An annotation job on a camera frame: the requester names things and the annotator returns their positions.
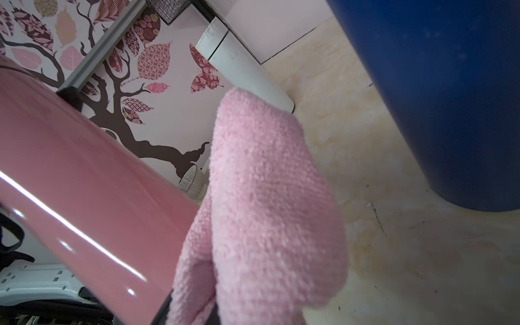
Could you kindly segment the pink towel cloth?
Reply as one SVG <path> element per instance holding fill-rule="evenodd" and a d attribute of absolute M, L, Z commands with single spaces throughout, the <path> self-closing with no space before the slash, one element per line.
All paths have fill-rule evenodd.
<path fill-rule="evenodd" d="M 341 210 L 289 112 L 234 88 L 215 121 L 209 186 L 184 241 L 168 324 L 304 324 L 347 280 Z"/>

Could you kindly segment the white thermos black lid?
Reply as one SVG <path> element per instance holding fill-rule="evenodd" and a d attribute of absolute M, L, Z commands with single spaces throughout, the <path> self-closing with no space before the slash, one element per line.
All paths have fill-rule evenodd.
<path fill-rule="evenodd" d="M 218 17 L 211 21 L 196 50 L 234 87 L 246 89 L 282 111 L 294 111 L 294 101 Z"/>

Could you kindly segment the pink thermos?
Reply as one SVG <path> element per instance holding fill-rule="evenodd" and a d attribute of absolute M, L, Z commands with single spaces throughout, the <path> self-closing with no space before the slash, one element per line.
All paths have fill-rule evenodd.
<path fill-rule="evenodd" d="M 166 322 L 197 206 L 8 58 L 1 204 L 123 324 Z"/>

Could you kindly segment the blue thermos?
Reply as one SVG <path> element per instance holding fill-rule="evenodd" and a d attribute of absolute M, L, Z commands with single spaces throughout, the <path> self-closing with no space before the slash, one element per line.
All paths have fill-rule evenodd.
<path fill-rule="evenodd" d="M 519 208 L 519 2 L 330 1 L 443 199 Z"/>

